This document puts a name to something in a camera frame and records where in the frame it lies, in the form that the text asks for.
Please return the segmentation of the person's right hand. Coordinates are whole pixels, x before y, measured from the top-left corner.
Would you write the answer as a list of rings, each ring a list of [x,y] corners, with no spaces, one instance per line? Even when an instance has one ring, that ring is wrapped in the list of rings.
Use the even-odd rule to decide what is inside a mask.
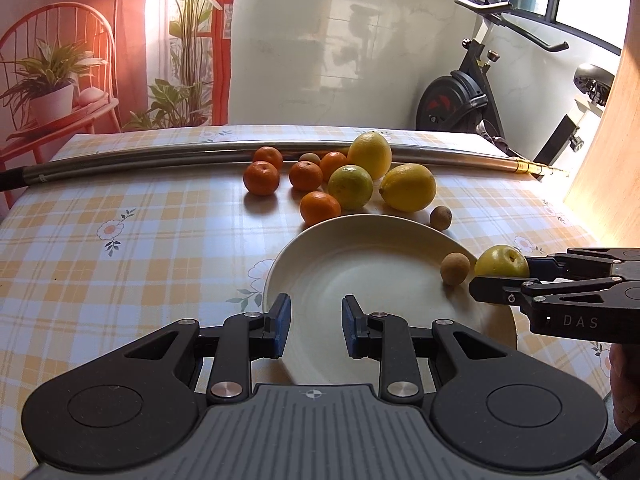
[[[615,426],[625,432],[639,421],[640,351],[638,344],[613,344],[610,349]]]

